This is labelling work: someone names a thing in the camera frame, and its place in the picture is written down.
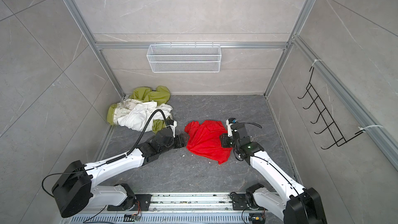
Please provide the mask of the red cloth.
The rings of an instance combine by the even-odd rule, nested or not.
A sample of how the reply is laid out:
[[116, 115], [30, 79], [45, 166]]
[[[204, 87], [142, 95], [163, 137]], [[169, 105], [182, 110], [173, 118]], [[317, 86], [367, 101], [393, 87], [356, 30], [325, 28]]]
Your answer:
[[192, 121], [184, 131], [189, 135], [187, 150], [191, 153], [223, 164], [228, 161], [232, 148], [222, 148], [220, 137], [227, 134], [221, 121]]

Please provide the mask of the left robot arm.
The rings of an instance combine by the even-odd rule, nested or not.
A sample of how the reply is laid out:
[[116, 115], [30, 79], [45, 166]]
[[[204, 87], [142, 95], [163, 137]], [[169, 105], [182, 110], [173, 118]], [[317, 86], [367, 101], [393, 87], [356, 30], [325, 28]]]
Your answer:
[[134, 208], [137, 199], [128, 184], [102, 186], [101, 183], [153, 162], [171, 149], [183, 148], [188, 140], [188, 134], [176, 135], [171, 128], [165, 128], [132, 151], [87, 164], [79, 160], [72, 162], [51, 190], [61, 217], [69, 218], [84, 209], [99, 206], [107, 206], [111, 211]]

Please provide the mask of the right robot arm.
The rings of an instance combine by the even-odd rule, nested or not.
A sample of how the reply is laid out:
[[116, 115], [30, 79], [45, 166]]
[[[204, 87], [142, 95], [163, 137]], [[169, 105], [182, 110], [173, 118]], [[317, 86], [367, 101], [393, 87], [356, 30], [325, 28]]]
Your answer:
[[325, 224], [327, 222], [320, 194], [305, 188], [282, 170], [247, 133], [246, 123], [230, 118], [227, 133], [220, 137], [223, 148], [232, 148], [236, 160], [245, 161], [256, 169], [276, 190], [270, 192], [261, 184], [246, 190], [249, 208], [262, 207], [285, 224]]

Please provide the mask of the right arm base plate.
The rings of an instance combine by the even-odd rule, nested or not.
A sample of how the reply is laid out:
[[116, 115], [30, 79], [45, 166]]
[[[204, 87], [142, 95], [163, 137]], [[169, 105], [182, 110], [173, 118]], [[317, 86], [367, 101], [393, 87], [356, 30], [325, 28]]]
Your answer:
[[231, 192], [229, 194], [230, 200], [232, 201], [232, 206], [235, 211], [244, 210], [250, 208], [251, 210], [264, 210], [263, 207], [258, 206], [253, 197], [247, 194], [238, 194], [236, 192]]

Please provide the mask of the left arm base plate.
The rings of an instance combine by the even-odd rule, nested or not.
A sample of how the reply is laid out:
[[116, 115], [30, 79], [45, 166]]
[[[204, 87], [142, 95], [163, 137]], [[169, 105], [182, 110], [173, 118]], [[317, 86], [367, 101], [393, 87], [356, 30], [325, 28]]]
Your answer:
[[151, 202], [151, 194], [138, 194], [134, 197], [128, 196], [124, 202], [119, 206], [110, 205], [107, 207], [108, 211], [148, 211]]

